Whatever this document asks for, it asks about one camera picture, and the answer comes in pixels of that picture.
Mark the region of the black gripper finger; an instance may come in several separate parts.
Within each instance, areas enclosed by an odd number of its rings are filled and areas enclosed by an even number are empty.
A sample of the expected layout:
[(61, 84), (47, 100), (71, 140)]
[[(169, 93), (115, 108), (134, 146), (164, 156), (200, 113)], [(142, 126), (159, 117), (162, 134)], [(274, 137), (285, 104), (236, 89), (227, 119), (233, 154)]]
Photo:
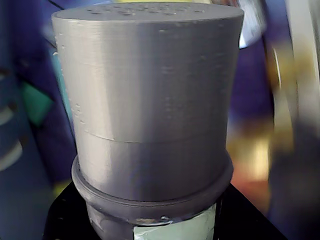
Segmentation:
[(285, 240), (286, 237), (234, 186), (223, 194), (220, 240)]
[(91, 226), (84, 199), (70, 183), (53, 201), (47, 214), (48, 240), (99, 240)]

